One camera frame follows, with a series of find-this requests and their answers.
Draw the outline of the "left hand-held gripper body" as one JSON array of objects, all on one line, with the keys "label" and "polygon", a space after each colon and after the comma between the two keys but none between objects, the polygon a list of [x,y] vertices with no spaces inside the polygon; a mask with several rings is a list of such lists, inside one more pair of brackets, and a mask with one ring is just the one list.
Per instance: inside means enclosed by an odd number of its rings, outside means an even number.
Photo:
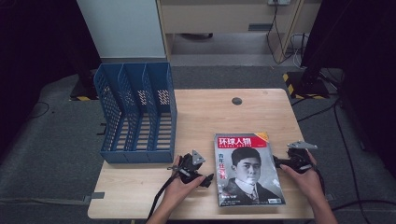
[{"label": "left hand-held gripper body", "polygon": [[187,153],[180,161],[178,166],[179,176],[184,184],[190,183],[199,177],[198,169],[205,162],[205,158],[196,150]]}]

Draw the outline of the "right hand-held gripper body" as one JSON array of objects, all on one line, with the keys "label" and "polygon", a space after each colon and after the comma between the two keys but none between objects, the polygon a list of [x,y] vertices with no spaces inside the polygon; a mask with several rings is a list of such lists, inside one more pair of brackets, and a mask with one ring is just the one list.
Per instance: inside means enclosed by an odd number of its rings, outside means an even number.
[{"label": "right hand-held gripper body", "polygon": [[306,143],[305,141],[296,141],[288,144],[288,155],[290,157],[290,167],[299,174],[305,173],[313,167],[313,162],[308,156],[308,149],[317,149],[317,145]]}]

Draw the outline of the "portrait cover magazine red masthead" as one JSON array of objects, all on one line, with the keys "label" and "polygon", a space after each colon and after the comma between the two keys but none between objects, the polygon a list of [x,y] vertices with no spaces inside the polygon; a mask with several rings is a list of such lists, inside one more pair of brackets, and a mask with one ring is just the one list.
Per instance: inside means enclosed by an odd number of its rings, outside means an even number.
[{"label": "portrait cover magazine red masthead", "polygon": [[286,203],[266,132],[216,133],[214,149],[220,207]]}]

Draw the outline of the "blue plastic file rack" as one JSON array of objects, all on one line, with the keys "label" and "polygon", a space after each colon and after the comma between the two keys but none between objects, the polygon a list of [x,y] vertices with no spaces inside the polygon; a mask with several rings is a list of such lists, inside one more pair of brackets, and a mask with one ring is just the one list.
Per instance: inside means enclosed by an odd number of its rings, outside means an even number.
[{"label": "blue plastic file rack", "polygon": [[177,103],[169,63],[103,63],[94,86],[106,120],[108,163],[174,160]]}]

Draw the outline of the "person's right hand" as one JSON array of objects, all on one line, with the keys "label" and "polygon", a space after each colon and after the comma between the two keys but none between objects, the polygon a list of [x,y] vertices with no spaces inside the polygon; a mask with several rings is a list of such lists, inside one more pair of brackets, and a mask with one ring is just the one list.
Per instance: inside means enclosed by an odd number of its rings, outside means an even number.
[{"label": "person's right hand", "polygon": [[314,168],[308,169],[305,173],[299,174],[292,168],[281,168],[298,186],[303,195],[307,198],[310,195],[317,195],[323,192],[318,173]]}]

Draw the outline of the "person's left hand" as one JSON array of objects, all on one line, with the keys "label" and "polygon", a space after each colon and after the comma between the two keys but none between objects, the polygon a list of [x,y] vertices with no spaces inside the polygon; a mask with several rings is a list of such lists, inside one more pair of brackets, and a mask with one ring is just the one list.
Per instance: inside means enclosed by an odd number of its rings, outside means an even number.
[{"label": "person's left hand", "polygon": [[190,183],[185,184],[177,175],[165,189],[163,201],[167,204],[181,203],[192,191],[205,180],[204,176],[196,177]]}]

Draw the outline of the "black stand with striped base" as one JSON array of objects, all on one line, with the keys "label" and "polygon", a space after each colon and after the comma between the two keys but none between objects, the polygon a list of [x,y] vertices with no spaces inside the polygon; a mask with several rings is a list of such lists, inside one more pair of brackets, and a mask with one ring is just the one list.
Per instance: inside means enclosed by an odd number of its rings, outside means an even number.
[{"label": "black stand with striped base", "polygon": [[93,84],[93,77],[101,64],[101,59],[81,58],[72,61],[73,68],[78,75],[78,81],[70,93],[72,101],[89,101],[96,100],[97,93]]},{"label": "black stand with striped base", "polygon": [[335,45],[336,31],[352,2],[353,0],[322,0],[305,49],[304,70],[283,75],[291,98],[328,98],[329,93],[319,79],[319,74]]}]

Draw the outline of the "black curtain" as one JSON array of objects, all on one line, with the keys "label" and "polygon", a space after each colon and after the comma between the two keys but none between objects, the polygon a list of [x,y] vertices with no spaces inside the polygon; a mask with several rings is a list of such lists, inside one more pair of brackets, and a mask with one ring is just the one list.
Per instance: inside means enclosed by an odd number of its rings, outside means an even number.
[{"label": "black curtain", "polygon": [[0,157],[45,85],[78,74],[89,90],[100,63],[77,0],[0,0]]},{"label": "black curtain", "polygon": [[345,72],[341,93],[364,147],[396,174],[396,0],[322,0],[303,66]]}]

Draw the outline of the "white cabinet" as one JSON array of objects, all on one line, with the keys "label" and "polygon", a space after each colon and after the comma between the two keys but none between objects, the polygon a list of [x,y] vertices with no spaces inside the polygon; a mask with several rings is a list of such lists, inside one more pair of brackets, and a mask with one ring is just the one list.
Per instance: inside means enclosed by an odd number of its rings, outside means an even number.
[{"label": "white cabinet", "polygon": [[164,58],[157,0],[77,0],[102,59]]}]

